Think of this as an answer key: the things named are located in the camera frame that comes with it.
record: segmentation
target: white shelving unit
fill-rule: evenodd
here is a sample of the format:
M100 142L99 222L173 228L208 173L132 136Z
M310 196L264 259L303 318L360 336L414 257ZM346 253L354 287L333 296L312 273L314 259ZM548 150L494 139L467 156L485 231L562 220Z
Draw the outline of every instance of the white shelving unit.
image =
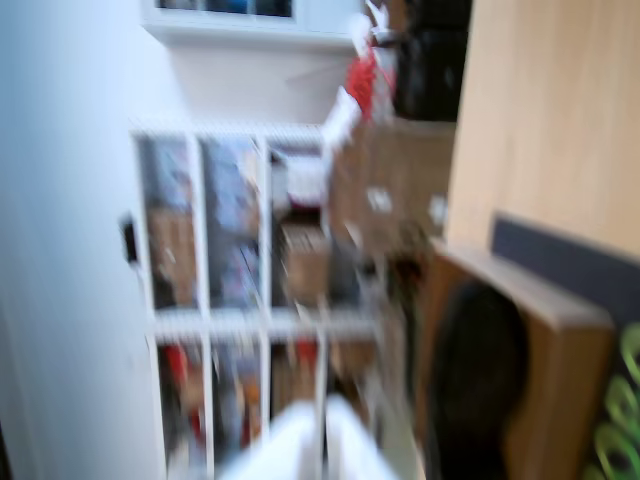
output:
M166 44L235 43L352 50L360 0L140 0L143 26Z
M132 123L130 134L135 151L139 157L139 205L134 212L136 223L136 242L140 257L140 275L143 281L146 307L148 311L147 343L149 345L152 374L154 377L154 410L156 416L157 448L160 452L160 471L163 476L171 478L175 472L171 468L171 459L167 458L165 448L165 428L163 424L163 397L161 386L161 369L159 367L159 348L163 345L191 345L201 358L201 372L204 388L204 452L195 455L197 461L189 463L187 478L218 477L220 474L216 464L215 425L213 411L214 372L212 371L212 355L215 356L215 346L221 344L257 345L259 351L259 387L261 411L261 439L269 437L269 422L271 411L271 349L273 345L300 339L313 340L317 346L317 362L315 372L315 405L318 414L318 469L321 469L323 448L324 402L326 401L326 384L328 375L328 345L334 341L371 340L381 341L381 323L378 312L357 305L333 305L328 302L322 308L296 308L291 306L274 306L272 304L272 252L276 248L272 245L272 197L271 197L271 147L273 145L318 145L320 132L313 125L277 125L277 124L229 124L229 123L194 123L190 121L162 121L137 120ZM255 146L257 168L257 187L259 191L260 229L255 236L259 252L259 281L255 285L256 301L242 307L218 306L212 301L211 257L209 252L211 242L211 226L208 218L212 215L207 211L211 208L207 203L207 186L205 182L205 162L207 142L218 139L250 139ZM157 158L150 160L148 153L153 142L168 141L167 148L174 149L179 162L188 172L188 180L181 179L187 187L185 191L190 196L190 208L182 211L185 218L190 218L193 225L193 245L195 255L196 283L193 287L193 304L182 306L168 306L159 308L159 294L157 285L154 286L152 275L150 202L154 201L154 188L149 186L148 165ZM178 191L172 202L178 206L184 200Z

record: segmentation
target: brown box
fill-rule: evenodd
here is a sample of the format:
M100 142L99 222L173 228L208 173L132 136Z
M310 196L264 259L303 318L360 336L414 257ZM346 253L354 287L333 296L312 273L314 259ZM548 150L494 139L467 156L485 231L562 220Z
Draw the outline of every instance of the brown box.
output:
M178 305L192 305L196 256L191 213L150 208L148 224L152 271L171 282Z
M510 297L528 330L528 383L504 443L508 478L578 478L614 343L608 314L498 257L433 245L416 390L418 439L426 433L426 392L440 321L451 293L475 278Z
M377 345L372 341L334 342L329 360L338 377L357 377L374 365L377 355Z
M359 126L336 155L330 180L329 225L339 240L367 255L412 252L439 235L429 206L446 198L455 130L394 120Z
M326 295L331 244L319 227L287 226L284 286L289 299L314 304Z
M274 416L295 401L314 401L316 372L311 364L301 362L291 365L286 357L274 358L271 372L271 410Z

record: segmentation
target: cardboard box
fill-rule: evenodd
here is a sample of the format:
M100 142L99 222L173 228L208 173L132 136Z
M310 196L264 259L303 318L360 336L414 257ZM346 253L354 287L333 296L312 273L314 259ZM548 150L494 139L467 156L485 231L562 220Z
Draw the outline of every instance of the cardboard box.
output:
M334 342L329 360L340 378L363 375L375 364L378 347L371 341Z
M284 289L290 300L315 304L327 294L331 244L319 227L287 226Z
M455 130L396 119L358 126L353 143L334 158L329 226L339 241L365 255L426 249L441 228L432 222L434 196L446 198Z
M147 216L153 273L171 283L177 305L193 305L196 255L191 213L150 208Z

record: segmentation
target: speaker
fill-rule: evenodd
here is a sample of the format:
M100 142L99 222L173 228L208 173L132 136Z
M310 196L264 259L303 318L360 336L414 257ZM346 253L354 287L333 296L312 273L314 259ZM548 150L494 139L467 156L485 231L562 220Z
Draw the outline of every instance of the speaker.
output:
M455 122L466 51L466 31L408 34L397 48L396 115L410 120Z
M460 295L467 298L458 299L456 303ZM470 300L477 302L479 298L485 298L484 310L469 306L472 305ZM457 305L453 314L452 304ZM423 311L424 340L416 392L415 429L418 439L424 439L425 445L440 450L439 457L426 455L427 463L440 460L443 480L460 478L459 472L451 472L450 468L447 471L445 463L455 465L456 461L461 463L465 459L484 462L482 471L493 473L493 476L485 477L474 474L470 478L577 478L609 370L614 344L614 327L609 315L508 261L439 241L433 242ZM443 338L451 337L445 331L451 328L451 315L456 318L455 335L463 340L453 342L455 356L449 353L442 363L439 345ZM512 322L512 325L509 327L505 322ZM487 328L484 333L478 330L482 323ZM487 348L492 338L495 348L500 349L498 353ZM509 339L513 342L510 351L505 349ZM464 357L475 358L478 363L502 358L504 368L498 369L495 362L489 362L491 368L483 375L493 373L486 381L465 380L470 377L456 374L452 366L447 367L448 363L460 363L460 358ZM518 375L515 364L524 365L526 374ZM465 365L469 368L473 362L467 361ZM453 416L458 419L453 443L443 443L439 438L443 431L443 420L439 418L442 406L434 402L434 398L443 402L442 394L439 399L434 395L434 391L442 388L443 376L438 372L443 368L449 368L448 377L458 382L454 398L465 399L465 409L469 411ZM501 378L521 378L523 384L518 385L518 381L513 380L514 391L509 393L504 390L507 383ZM491 392L480 395L478 389L482 388ZM487 407L487 402L482 400L492 397L502 402L496 406L505 411L504 417L498 416L497 411ZM445 430L452 431L449 427L451 412L464 412L464 409L448 408ZM498 425L498 429L477 424L476 420L482 419L483 412L488 419L485 425ZM457 432L482 433L465 437ZM462 447L456 454L451 445Z

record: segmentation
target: shelf compartment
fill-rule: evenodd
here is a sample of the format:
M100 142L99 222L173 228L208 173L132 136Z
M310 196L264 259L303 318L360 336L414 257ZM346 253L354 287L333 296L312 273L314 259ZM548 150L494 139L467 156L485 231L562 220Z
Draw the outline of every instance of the shelf compartment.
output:
M319 144L272 142L269 152L272 306L358 305L357 259L323 228L328 165ZM306 253L299 241L303 234L309 239ZM314 276L297 275L296 265Z
M210 305L254 309L260 303L259 153L248 136L200 142Z
M317 361L315 336L271 344L271 420L294 402L315 402Z
M206 471L206 422L201 345L192 340L157 346L160 403L168 478Z
M340 395L372 434L377 420L379 353L375 340L329 340L327 396Z
M156 310L197 308L193 182L182 137L139 137L149 293Z
M258 337L211 344L213 457L219 476L262 431L262 388Z

